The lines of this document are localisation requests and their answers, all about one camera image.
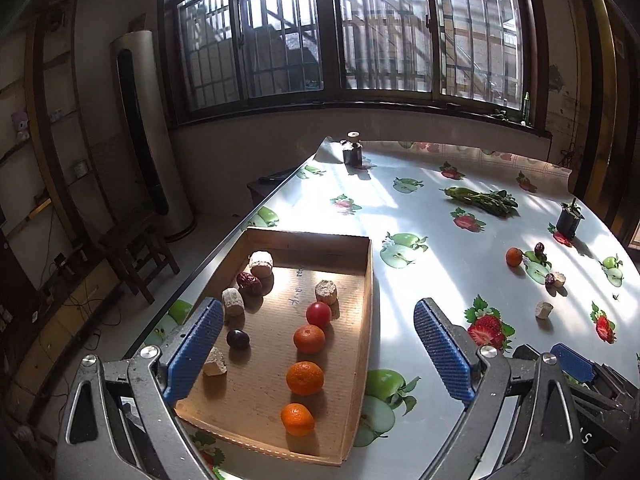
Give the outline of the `beige cake chunk small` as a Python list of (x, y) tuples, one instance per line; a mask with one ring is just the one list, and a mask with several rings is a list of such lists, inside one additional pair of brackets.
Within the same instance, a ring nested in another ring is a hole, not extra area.
[(538, 302), (538, 304), (536, 304), (536, 307), (535, 307), (535, 316), (536, 318), (538, 318), (538, 320), (546, 320), (549, 317), (552, 310), (553, 310), (553, 306), (552, 304), (550, 304), (550, 302), (547, 302), (547, 301)]

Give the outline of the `dark purple plum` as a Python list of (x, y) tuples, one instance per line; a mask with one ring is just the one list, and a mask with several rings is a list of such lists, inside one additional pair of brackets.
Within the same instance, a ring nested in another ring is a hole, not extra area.
[(244, 330), (238, 330), (237, 328), (228, 330), (226, 341), (232, 350), (244, 351), (250, 348), (250, 336)]

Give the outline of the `wrinkled red date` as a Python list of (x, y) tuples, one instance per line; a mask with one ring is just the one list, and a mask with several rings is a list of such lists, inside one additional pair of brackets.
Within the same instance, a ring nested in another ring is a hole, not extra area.
[(241, 272), (236, 276), (236, 284), (243, 295), (262, 296), (262, 281), (250, 272)]

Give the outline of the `orange tangerine two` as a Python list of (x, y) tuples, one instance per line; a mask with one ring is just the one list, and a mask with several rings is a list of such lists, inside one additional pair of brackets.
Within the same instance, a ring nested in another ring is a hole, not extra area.
[(299, 361), (290, 366), (285, 381), (296, 396), (313, 396), (323, 388), (324, 373), (314, 362)]

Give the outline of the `beige cake chunk large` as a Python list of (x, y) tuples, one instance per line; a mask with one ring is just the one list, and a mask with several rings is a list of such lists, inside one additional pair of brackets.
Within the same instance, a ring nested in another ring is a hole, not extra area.
[(255, 278), (259, 278), (260, 280), (269, 278), (273, 268), (272, 255), (270, 252), (264, 252), (263, 250), (253, 252), (250, 255), (248, 268), (250, 269), (250, 274), (254, 275)]

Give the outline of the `red cherry tomato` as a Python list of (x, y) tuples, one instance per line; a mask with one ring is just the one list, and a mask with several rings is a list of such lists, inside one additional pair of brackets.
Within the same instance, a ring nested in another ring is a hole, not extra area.
[(325, 302), (313, 302), (306, 309), (306, 320), (311, 325), (325, 328), (332, 321), (331, 308)]

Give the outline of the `beige cake cube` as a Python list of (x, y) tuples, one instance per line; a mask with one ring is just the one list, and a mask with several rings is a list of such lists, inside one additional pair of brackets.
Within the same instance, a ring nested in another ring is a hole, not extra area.
[(210, 349), (203, 364), (203, 374), (206, 377), (222, 376), (228, 372), (224, 354), (216, 347)]

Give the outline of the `beige cake cylinder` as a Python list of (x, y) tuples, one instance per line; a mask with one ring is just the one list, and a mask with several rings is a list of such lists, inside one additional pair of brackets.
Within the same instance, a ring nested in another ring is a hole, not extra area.
[(237, 318), (244, 314), (244, 299), (236, 288), (226, 288), (221, 293), (221, 302), (224, 306), (224, 315), (227, 318)]

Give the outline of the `orange tangerine three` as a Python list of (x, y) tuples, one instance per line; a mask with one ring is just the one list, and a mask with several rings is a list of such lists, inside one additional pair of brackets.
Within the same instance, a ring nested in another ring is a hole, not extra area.
[(314, 432), (314, 416), (303, 404), (286, 404), (280, 411), (280, 417), (285, 431), (293, 437), (306, 437)]

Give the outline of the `orange tangerine one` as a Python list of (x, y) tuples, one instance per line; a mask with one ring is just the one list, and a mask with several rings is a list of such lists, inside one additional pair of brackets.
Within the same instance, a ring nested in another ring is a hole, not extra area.
[(315, 325), (300, 326), (293, 335), (296, 349), (303, 354), (317, 354), (326, 346), (326, 334)]

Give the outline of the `fruit print tablecloth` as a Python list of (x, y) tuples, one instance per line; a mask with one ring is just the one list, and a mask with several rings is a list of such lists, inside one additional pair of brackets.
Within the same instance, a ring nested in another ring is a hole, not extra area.
[[(285, 460), (243, 448), (177, 415), (211, 479), (424, 479), (463, 411), (435, 370), (413, 325), (431, 298), (476, 344), (512, 358), (522, 344), (565, 344), (617, 370), (639, 389), (639, 274), (611, 231), (585, 211), (576, 240), (555, 233), (569, 203), (564, 168), (472, 148), (368, 142), (366, 166), (343, 162), (326, 141), (207, 257), (181, 289), (197, 307), (222, 256), (249, 228), (367, 237), (372, 326), (358, 428), (340, 466)], [(442, 192), (506, 190), (518, 212), (501, 218)], [(537, 243), (544, 253), (534, 252)], [(523, 261), (506, 265), (506, 251)], [(548, 273), (565, 275), (547, 286)], [(553, 310), (538, 320), (535, 307)]]

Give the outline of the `green leafy vegetable bundle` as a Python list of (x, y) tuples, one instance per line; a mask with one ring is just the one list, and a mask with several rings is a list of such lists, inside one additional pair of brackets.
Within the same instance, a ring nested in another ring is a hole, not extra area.
[(463, 186), (450, 186), (442, 192), (452, 200), (480, 208), (493, 216), (506, 218), (518, 212), (518, 202), (506, 190), (477, 192)]

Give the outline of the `white tower air conditioner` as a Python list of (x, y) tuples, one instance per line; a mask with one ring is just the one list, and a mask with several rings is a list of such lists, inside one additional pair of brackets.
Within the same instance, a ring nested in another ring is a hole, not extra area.
[(169, 137), (153, 34), (127, 32), (110, 44), (116, 103), (145, 203), (160, 216), (166, 240), (180, 240), (196, 227)]

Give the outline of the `dark clamp with round knob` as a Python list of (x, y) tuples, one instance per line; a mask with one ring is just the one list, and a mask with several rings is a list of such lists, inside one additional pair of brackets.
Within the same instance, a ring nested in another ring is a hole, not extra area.
[(362, 166), (360, 133), (358, 131), (349, 131), (346, 138), (341, 140), (341, 146), (344, 164), (352, 168), (360, 168)]

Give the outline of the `window with metal bars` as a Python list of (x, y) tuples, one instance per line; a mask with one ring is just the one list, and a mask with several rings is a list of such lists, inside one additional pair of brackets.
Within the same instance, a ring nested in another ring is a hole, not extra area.
[(400, 106), (541, 129), (541, 0), (158, 0), (177, 124), (322, 106)]

